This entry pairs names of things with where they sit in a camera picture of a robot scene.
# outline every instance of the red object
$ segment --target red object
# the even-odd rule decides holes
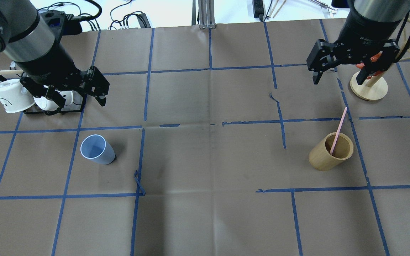
[[[379,57],[382,55],[382,53],[380,52],[380,53],[378,53],[378,54],[376,54],[376,55],[374,55],[373,57],[371,57],[371,62],[373,63],[373,62],[376,62],[377,60],[379,60]],[[356,65],[358,68],[360,68],[360,69],[362,69],[364,66],[365,66],[365,64],[363,64],[363,63],[359,63],[359,64],[357,64]],[[384,73],[383,71],[377,71],[373,76],[378,76],[378,75],[380,75],[380,74],[382,74],[382,73]]]

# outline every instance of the mug with smiley face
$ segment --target mug with smiley face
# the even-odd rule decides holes
[[[19,79],[0,82],[0,102],[7,113],[16,113],[34,105],[34,97]]]

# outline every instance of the round wooden base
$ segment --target round wooden base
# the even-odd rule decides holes
[[[384,78],[373,76],[371,79],[378,79],[373,86],[367,86],[371,79],[366,79],[362,85],[357,84],[358,72],[355,73],[350,80],[350,88],[355,95],[367,101],[375,101],[382,99],[389,90],[389,86]]]

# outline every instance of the pink straw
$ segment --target pink straw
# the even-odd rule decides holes
[[[345,111],[343,112],[343,116],[341,117],[340,125],[338,126],[338,130],[336,131],[335,139],[333,140],[332,149],[330,149],[330,155],[332,156],[333,156],[333,150],[335,149],[335,146],[336,146],[336,142],[338,141],[338,135],[340,134],[341,126],[343,126],[343,121],[345,120],[346,111],[347,111],[347,107],[345,107]]]

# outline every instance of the blue cup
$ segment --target blue cup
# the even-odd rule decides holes
[[[98,164],[109,164],[115,160],[114,149],[99,134],[86,137],[80,146],[80,153],[84,158]]]

